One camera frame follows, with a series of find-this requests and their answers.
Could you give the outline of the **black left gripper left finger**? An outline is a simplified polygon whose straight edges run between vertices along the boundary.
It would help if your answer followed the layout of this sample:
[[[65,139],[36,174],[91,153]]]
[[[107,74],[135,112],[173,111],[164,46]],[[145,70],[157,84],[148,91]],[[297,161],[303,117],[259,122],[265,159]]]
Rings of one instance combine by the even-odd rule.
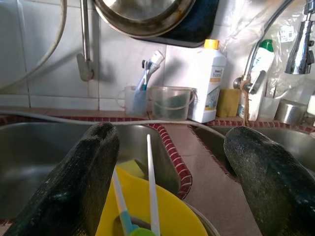
[[[6,236],[94,236],[120,140],[109,122],[91,126],[40,184]]]

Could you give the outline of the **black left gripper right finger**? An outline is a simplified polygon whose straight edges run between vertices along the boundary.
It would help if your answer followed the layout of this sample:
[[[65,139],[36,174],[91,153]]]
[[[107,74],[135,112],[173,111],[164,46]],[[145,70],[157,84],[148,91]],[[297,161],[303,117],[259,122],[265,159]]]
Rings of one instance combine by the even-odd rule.
[[[223,148],[263,236],[315,234],[315,178],[288,150],[245,126]]]

